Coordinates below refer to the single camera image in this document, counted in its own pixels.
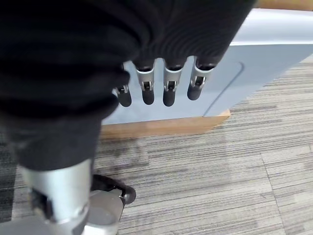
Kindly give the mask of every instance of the black fabric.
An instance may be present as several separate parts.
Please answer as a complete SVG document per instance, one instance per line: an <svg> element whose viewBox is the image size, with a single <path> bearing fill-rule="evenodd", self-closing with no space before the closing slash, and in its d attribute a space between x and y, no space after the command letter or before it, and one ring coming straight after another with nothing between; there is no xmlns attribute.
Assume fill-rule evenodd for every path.
<svg viewBox="0 0 313 235"><path fill-rule="evenodd" d="M217 64L246 18L255 0L175 1L169 24L157 41L135 59L164 58L169 66L194 55L205 63Z"/></svg>

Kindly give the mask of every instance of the wooden edge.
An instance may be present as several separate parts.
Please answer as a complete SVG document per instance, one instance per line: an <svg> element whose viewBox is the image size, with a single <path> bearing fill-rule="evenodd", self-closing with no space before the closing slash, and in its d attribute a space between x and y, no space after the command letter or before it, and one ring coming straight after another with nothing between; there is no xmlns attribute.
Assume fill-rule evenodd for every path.
<svg viewBox="0 0 313 235"><path fill-rule="evenodd" d="M255 7L312 11L313 0L259 0Z"/></svg>
<svg viewBox="0 0 313 235"><path fill-rule="evenodd" d="M161 135L204 134L230 117L226 110L213 117L189 117L157 121L143 121L103 125L100 138L127 139Z"/></svg>

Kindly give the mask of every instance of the robotic hand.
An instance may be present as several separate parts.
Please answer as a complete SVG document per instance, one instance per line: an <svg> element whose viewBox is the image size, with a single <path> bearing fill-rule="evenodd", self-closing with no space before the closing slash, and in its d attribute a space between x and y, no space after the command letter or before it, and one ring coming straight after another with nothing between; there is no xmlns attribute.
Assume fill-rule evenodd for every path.
<svg viewBox="0 0 313 235"><path fill-rule="evenodd" d="M114 235L124 205L135 199L131 187L92 175L101 121L118 105L112 90L129 81L122 64L133 61L151 104L154 60L164 58L171 75L196 56L201 75L188 90L195 100L202 74L221 60L254 2L0 3L0 124L22 167L31 207L52 234ZM167 106L178 79L164 82ZM46 229L28 219L0 225L0 234L26 234L25 226L33 235Z"/></svg>

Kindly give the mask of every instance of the metal mechanism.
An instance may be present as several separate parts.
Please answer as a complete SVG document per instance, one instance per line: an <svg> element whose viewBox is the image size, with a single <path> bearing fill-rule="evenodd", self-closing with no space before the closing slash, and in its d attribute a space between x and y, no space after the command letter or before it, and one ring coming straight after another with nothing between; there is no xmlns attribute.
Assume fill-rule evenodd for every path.
<svg viewBox="0 0 313 235"><path fill-rule="evenodd" d="M87 159L58 170L35 171L22 168L23 178L29 187L32 209L55 234L71 235L72 230L86 220L91 182L90 164L91 160Z"/></svg>
<svg viewBox="0 0 313 235"><path fill-rule="evenodd" d="M120 87L115 87L114 90L116 92L118 102L122 106L128 107L132 104L132 97L131 97L131 93L129 91L128 84L125 84L125 85L120 86Z"/></svg>
<svg viewBox="0 0 313 235"><path fill-rule="evenodd" d="M142 90L142 99L145 104L152 104L154 102L154 91L153 86L155 83L154 78L154 70L155 65L153 64L152 67L142 67L137 68L137 76L139 80L139 84Z"/></svg>
<svg viewBox="0 0 313 235"><path fill-rule="evenodd" d="M164 64L165 66L163 72L163 83L164 83L163 103L164 105L170 107L175 102L175 92L177 86L179 85L182 66L176 65L174 67L167 68L165 62Z"/></svg>
<svg viewBox="0 0 313 235"><path fill-rule="evenodd" d="M200 97L201 91L214 68L214 64L202 64L198 59L195 60L187 92L190 100L196 100Z"/></svg>
<svg viewBox="0 0 313 235"><path fill-rule="evenodd" d="M130 186L100 175L93 176L91 189L89 213L85 213L87 210L79 213L82 215L81 217L84 215L85 218L82 223L75 223L75 219L51 222L51 220L45 219L46 213L44 213L45 223L37 216L13 220L0 224L0 234L53 235L65 234L64 230L66 230L66 234L69 235L116 235L124 206L135 200L135 190Z"/></svg>

